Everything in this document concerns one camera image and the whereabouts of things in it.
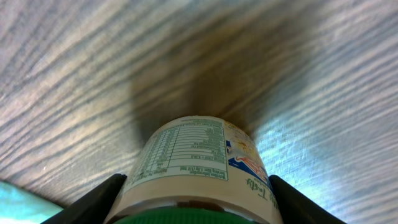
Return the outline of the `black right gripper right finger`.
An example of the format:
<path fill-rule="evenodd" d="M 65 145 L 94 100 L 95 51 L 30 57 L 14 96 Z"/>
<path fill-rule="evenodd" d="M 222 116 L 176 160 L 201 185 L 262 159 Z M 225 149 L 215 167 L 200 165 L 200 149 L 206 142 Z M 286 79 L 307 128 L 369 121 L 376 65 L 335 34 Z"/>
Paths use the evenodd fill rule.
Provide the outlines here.
<path fill-rule="evenodd" d="M 285 224 L 345 224 L 277 175 L 269 177 Z"/>

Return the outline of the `teal tissue pack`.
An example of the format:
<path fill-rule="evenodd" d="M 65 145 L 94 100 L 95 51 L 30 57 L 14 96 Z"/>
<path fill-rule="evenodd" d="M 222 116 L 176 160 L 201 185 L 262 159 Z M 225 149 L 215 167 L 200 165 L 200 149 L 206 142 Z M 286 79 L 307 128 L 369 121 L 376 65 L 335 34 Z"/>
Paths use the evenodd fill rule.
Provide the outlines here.
<path fill-rule="evenodd" d="M 62 210 L 46 199 L 1 181 L 1 224 L 42 223 Z"/>

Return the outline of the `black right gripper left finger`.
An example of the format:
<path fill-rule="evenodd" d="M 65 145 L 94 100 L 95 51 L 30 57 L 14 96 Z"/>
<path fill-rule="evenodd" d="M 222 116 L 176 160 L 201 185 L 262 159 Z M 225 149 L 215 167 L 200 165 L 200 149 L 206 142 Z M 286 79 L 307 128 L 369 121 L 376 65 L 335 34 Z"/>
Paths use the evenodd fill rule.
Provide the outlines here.
<path fill-rule="evenodd" d="M 124 174 L 112 175 L 42 224 L 102 224 L 126 179 L 127 176 Z"/>

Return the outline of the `green bottle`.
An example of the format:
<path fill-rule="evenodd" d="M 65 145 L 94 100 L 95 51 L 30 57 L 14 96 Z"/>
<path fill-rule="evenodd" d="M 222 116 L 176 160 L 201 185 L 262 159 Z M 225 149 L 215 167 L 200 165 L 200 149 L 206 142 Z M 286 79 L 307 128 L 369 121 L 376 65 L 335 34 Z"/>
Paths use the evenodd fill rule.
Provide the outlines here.
<path fill-rule="evenodd" d="M 252 223 L 281 223 L 269 176 L 251 138 L 212 116 L 159 128 L 134 161 L 106 223 L 157 208 L 209 208 Z"/>

